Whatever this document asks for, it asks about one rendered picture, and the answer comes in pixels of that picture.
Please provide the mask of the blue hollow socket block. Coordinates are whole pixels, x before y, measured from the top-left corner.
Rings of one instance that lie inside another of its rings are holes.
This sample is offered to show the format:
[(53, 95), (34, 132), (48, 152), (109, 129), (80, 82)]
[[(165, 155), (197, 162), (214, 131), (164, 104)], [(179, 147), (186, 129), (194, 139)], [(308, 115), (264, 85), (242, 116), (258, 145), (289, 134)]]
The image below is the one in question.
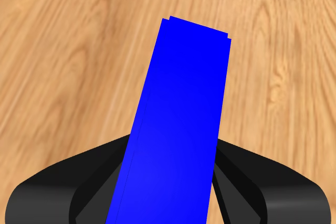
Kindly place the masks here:
[(230, 45), (162, 20), (106, 224), (206, 224)]

